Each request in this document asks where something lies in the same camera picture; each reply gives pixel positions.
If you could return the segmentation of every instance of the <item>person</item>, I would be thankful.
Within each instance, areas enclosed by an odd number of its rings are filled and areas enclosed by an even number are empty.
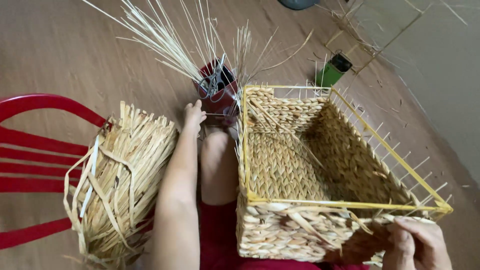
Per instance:
[[[319,266],[293,260],[241,258],[235,236],[238,185],[235,141],[221,131],[209,134],[203,141],[202,201],[197,210],[197,136],[200,123],[206,119],[201,106],[198,100],[195,105],[185,107],[183,130],[158,192],[153,235],[155,269],[368,269],[365,265]],[[437,225],[397,219],[388,230],[392,245],[384,256],[384,270],[452,269]]]

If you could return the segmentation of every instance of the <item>leg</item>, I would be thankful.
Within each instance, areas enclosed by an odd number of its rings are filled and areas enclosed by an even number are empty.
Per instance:
[[[204,140],[200,155],[202,201],[208,205],[224,205],[237,199],[238,161],[235,141],[221,131]]]

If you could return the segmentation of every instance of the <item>hand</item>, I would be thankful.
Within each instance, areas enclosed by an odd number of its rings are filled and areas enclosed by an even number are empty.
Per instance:
[[[200,123],[206,118],[206,112],[202,111],[202,102],[197,100],[195,105],[191,103],[185,106],[185,124],[183,130],[192,130],[197,135],[200,132]]]
[[[412,218],[387,226],[393,244],[385,252],[384,270],[452,270],[442,230]]]

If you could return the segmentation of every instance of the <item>yellow metal frame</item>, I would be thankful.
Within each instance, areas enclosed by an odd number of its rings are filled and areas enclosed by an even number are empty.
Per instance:
[[[249,88],[252,87],[270,87],[270,88],[300,88],[300,89],[322,89],[325,87],[293,87],[293,86],[245,86],[243,89],[243,98],[242,98],[242,121],[243,121],[243,162],[245,166],[245,187],[247,189],[247,199],[248,205],[258,205],[264,203],[307,203],[315,204],[327,207],[340,207],[340,208],[356,208],[356,209],[391,209],[391,210],[426,210],[426,211],[435,211],[440,213],[441,218],[443,215],[451,213],[453,208],[445,202],[442,197],[440,197],[434,189],[432,189],[376,132],[370,127],[370,125],[365,122],[360,115],[357,114],[355,109],[342,97],[342,95],[331,88],[331,93],[337,94],[337,96],[342,100],[342,102],[348,107],[349,110],[358,118],[360,123],[365,127],[366,130],[369,130],[373,136],[390,152],[390,155],[394,157],[404,168],[407,170],[415,180],[422,185],[433,198],[437,207],[431,206],[412,206],[412,205],[392,205],[392,204],[381,204],[381,203],[363,203],[363,202],[343,202],[343,201],[310,201],[310,200],[290,200],[290,199],[266,199],[258,197],[253,191],[250,190],[250,170],[249,170],[249,159],[248,159],[248,124],[247,124],[247,92]]]

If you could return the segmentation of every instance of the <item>wooden floor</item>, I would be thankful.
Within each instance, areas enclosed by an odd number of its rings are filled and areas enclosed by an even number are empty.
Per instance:
[[[119,1],[92,0],[109,13],[120,16]],[[145,8],[144,1],[138,2]],[[187,46],[193,45],[183,10],[176,0],[163,0],[165,9]],[[190,9],[195,10],[192,1]],[[258,55],[277,27],[275,49],[264,66],[276,64],[303,43],[312,28],[307,45],[278,68],[259,75],[258,83],[269,85],[303,84],[323,64],[328,52],[322,45],[336,31],[328,13],[317,7],[294,12],[273,0],[212,1],[210,13],[218,21],[218,32],[231,55],[231,40],[236,26],[249,20],[255,53]],[[186,103],[196,99],[192,83],[181,74],[155,60],[153,52],[139,44],[115,37],[132,34],[80,0],[5,0],[0,10],[0,97],[25,93],[51,93],[72,98],[102,116],[118,113],[121,100],[134,103],[147,112],[181,120]],[[333,46],[351,47],[352,41],[340,36]],[[361,52],[352,54],[360,59]],[[345,89],[353,75],[344,76],[336,85]],[[476,184],[458,163],[456,154],[431,128],[401,80],[388,65],[374,61],[355,80],[348,98],[368,112],[369,123],[378,126],[381,135],[391,132],[392,144],[401,141],[399,155],[408,151],[411,165],[431,158],[417,170],[439,193],[450,200],[455,211],[440,221],[455,269],[475,269],[480,257],[477,233],[480,224],[479,192]],[[2,125],[36,135],[67,142],[88,144],[95,128],[59,111],[42,110],[15,116]],[[1,194],[0,231],[23,228],[66,217],[61,194]],[[0,251],[2,269],[82,269],[72,259],[79,258],[76,235],[72,231]],[[136,267],[148,268],[144,256]]]

